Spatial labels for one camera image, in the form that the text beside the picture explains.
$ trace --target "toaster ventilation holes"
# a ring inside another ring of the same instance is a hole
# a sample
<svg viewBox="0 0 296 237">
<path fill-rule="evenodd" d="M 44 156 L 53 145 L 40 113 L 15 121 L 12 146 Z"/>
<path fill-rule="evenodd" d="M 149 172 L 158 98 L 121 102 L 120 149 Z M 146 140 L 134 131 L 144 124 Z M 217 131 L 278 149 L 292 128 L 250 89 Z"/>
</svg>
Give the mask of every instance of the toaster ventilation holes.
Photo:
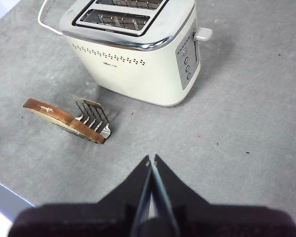
<svg viewBox="0 0 296 237">
<path fill-rule="evenodd" d="M 144 66 L 146 64 L 146 62 L 144 62 L 142 59 L 138 60 L 136 58 L 123 57 L 123 56 L 113 55 L 110 53 L 104 53 L 104 52 L 100 52 L 100 51 L 97 51 L 94 49 L 89 49 L 89 48 L 75 45 L 75 44 L 73 44 L 73 48 L 80 50 L 80 51 L 84 51 L 85 53 L 94 54 L 98 57 L 110 58 L 111 60 L 116 60 L 116 61 L 123 62 L 123 63 L 130 63 L 130 64 L 132 63 L 135 65 L 142 65 L 142 66 Z"/>
</svg>

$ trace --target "toaster logo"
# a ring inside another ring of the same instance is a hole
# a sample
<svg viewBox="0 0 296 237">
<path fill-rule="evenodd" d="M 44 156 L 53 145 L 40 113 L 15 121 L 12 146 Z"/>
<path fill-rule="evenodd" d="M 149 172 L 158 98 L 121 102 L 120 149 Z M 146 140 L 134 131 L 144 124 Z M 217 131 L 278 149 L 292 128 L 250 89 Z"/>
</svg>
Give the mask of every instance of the toaster logo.
<svg viewBox="0 0 296 237">
<path fill-rule="evenodd" d="M 113 65 L 113 64 L 109 64 L 109 63 L 107 63 L 107 62 L 103 62 L 105 65 L 107 65 L 107 66 L 111 66 L 111 67 L 115 67 L 115 68 L 117 68 L 117 66 L 116 65 Z"/>
</svg>

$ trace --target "slice of toast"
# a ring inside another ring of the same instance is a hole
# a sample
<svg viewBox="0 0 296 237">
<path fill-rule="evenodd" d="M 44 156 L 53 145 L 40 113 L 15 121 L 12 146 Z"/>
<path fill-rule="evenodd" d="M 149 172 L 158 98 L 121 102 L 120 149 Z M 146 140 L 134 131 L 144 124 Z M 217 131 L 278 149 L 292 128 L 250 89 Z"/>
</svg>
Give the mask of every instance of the slice of toast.
<svg viewBox="0 0 296 237">
<path fill-rule="evenodd" d="M 75 119 L 65 111 L 54 106 L 35 99 L 28 99 L 23 107 L 48 122 L 61 126 L 65 130 L 69 130 L 76 135 L 82 135 L 83 137 L 100 144 L 103 144 L 105 141 L 105 138 L 102 135 L 93 131 L 87 125 Z"/>
</svg>

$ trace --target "toaster slot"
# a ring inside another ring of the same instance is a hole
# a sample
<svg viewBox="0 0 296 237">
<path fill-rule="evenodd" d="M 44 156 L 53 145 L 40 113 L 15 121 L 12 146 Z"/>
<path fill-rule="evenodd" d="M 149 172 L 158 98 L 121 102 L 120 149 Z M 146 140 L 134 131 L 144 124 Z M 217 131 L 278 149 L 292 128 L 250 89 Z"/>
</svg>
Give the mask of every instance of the toaster slot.
<svg viewBox="0 0 296 237">
<path fill-rule="evenodd" d="M 155 10 L 163 1 L 164 0 L 97 0 L 96 3 Z"/>
<path fill-rule="evenodd" d="M 149 16 L 92 9 L 81 18 L 81 21 L 140 31 L 149 18 Z"/>
</svg>

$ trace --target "white cable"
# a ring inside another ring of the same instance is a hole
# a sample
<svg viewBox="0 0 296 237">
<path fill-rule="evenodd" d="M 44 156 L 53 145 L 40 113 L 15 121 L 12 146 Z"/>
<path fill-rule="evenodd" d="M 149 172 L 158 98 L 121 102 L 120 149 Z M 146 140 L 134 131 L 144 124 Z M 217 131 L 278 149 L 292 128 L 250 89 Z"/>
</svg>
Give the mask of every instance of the white cable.
<svg viewBox="0 0 296 237">
<path fill-rule="evenodd" d="M 52 28 L 52 27 L 50 27 L 50 26 L 48 26 L 48 25 L 45 25 L 45 24 L 42 23 L 42 21 L 41 21 L 41 13 L 43 12 L 43 10 L 44 10 L 44 8 L 45 8 L 45 5 L 46 5 L 47 1 L 48 1 L 48 0 L 45 0 L 45 1 L 43 2 L 43 5 L 40 7 L 40 10 L 39 10 L 39 13 L 38 13 L 38 17 L 37 17 L 37 21 L 38 21 L 38 23 L 39 23 L 41 26 L 43 26 L 43 27 L 45 27 L 45 28 L 47 28 L 47 29 L 49 29 L 49 30 L 55 32 L 56 34 L 59 34 L 59 35 L 63 36 L 63 35 L 64 35 L 63 33 L 61 33 L 60 31 L 57 31 L 56 29 L 54 29 L 54 28 Z"/>
</svg>

